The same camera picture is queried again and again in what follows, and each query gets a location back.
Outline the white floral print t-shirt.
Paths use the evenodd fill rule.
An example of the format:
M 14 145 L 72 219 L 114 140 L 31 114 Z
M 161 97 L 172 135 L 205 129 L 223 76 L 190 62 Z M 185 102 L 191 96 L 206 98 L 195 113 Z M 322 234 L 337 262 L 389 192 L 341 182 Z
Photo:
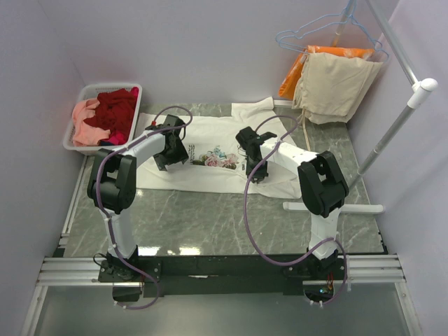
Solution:
M 139 189 L 181 190 L 201 193 L 242 193 L 246 189 L 246 159 L 235 139 L 245 127 L 258 133 L 286 133 L 282 121 L 274 116 L 274 100 L 265 98 L 245 104 L 184 104 L 162 112 L 154 105 L 141 113 L 136 134 L 156 121 L 161 124 L 168 113 L 189 122 L 182 141 L 188 153 L 185 163 L 169 165 L 160 171 L 153 158 L 137 169 Z

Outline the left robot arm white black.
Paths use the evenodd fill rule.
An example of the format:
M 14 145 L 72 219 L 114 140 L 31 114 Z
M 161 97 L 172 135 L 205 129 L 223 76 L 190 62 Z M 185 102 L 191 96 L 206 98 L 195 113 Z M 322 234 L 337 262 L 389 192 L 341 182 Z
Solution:
M 101 213 L 108 233 L 109 267 L 123 281 L 140 272 L 138 246 L 132 234 L 129 208 L 137 193 L 137 169 L 153 158 L 160 171 L 185 163 L 188 153 L 181 133 L 191 122 L 167 115 L 162 124 L 152 122 L 136 139 L 116 150 L 101 149 L 94 157 L 87 196 Z

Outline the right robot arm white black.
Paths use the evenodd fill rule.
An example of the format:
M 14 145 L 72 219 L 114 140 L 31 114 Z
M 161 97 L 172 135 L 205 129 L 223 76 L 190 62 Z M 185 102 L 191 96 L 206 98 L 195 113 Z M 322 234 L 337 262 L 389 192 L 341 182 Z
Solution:
M 314 153 L 284 142 L 284 138 L 266 132 L 257 134 L 245 127 L 236 135 L 237 143 L 246 152 L 246 166 L 251 168 L 244 187 L 243 220 L 248 238 L 258 255 L 266 262 L 292 267 L 308 257 L 307 271 L 315 279 L 323 279 L 332 270 L 337 252 L 343 251 L 338 242 L 337 221 L 349 195 L 349 187 L 337 163 L 329 152 Z M 266 177 L 267 164 L 275 163 L 297 176 L 302 202 L 311 213 L 311 238 L 307 252 L 296 260 L 281 262 L 265 255 L 256 244 L 249 227 L 247 198 L 252 182 Z

